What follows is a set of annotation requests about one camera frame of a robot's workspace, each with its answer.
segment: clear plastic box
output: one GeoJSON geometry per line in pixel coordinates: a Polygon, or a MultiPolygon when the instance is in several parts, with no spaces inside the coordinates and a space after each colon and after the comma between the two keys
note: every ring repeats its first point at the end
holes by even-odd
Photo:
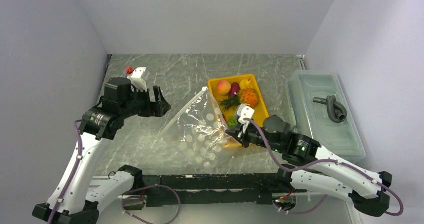
{"type": "Polygon", "coordinates": [[[322,145],[357,163],[365,157],[365,149],[355,121],[335,73],[297,70],[286,82],[290,124],[295,131],[318,140],[322,145]],[[326,105],[314,103],[314,97],[335,95],[347,109],[347,118],[341,123],[330,120],[326,105]]]}

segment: white wall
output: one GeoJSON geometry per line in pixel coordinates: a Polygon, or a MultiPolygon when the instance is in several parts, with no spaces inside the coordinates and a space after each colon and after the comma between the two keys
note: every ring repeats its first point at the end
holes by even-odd
{"type": "Polygon", "coordinates": [[[78,0],[0,0],[0,223],[45,223],[106,55],[78,0]]]}
{"type": "Polygon", "coordinates": [[[80,2],[113,54],[304,54],[333,0],[80,2]]]}
{"type": "Polygon", "coordinates": [[[308,69],[339,73],[367,146],[362,164],[391,172],[406,204],[366,223],[424,220],[423,50],[424,0],[335,0],[306,53],[308,69]]]}

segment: gray marble surface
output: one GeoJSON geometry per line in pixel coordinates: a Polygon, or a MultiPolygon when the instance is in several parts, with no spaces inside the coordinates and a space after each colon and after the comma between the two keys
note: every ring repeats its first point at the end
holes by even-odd
{"type": "MultiPolygon", "coordinates": [[[[147,67],[151,72],[148,87],[159,85],[172,110],[161,118],[127,119],[98,164],[97,175],[107,175],[124,164],[141,168],[145,174],[205,173],[176,149],[158,142],[158,133],[169,120],[207,86],[209,79],[247,73],[255,75],[269,114],[288,120],[285,82],[299,69],[295,55],[113,55],[104,82],[121,76],[128,66],[147,67]]],[[[239,148],[213,173],[265,173],[277,169],[266,149],[251,146],[239,148]]]]}

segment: orange pineapple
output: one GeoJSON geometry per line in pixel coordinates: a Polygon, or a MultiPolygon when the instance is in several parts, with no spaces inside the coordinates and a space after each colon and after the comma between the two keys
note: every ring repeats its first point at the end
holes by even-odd
{"type": "Polygon", "coordinates": [[[224,106],[224,110],[228,110],[231,107],[237,107],[240,104],[245,103],[249,107],[254,108],[259,103],[259,96],[253,88],[244,88],[240,90],[238,95],[223,100],[221,105],[224,106]]]}

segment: gray tube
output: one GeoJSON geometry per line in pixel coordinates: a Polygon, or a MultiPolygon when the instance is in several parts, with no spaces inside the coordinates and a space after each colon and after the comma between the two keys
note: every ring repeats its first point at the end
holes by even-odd
{"type": "Polygon", "coordinates": [[[336,101],[336,96],[327,96],[327,99],[314,97],[315,103],[324,104],[327,106],[328,117],[335,123],[343,122],[348,116],[348,111],[343,104],[336,101]]]}

